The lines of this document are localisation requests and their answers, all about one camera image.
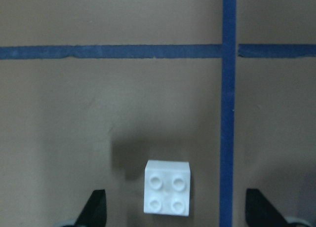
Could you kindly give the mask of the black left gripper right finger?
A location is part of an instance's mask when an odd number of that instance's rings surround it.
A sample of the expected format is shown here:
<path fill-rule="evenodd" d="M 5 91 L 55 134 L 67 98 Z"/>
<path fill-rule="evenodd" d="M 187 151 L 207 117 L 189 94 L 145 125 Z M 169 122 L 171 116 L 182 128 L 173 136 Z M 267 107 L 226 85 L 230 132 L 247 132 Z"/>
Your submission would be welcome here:
<path fill-rule="evenodd" d="M 269 202 L 259 189 L 247 189 L 245 220 L 249 227 L 288 227 L 283 215 Z"/>

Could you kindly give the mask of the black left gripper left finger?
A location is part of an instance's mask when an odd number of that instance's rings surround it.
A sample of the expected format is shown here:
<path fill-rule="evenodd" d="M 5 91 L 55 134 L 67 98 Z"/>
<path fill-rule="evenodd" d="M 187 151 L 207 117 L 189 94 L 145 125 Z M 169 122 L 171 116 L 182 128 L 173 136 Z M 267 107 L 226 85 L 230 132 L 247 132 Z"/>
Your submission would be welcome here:
<path fill-rule="evenodd" d="M 105 227 L 107 222 L 106 192 L 96 189 L 75 221 L 75 227 Z"/>

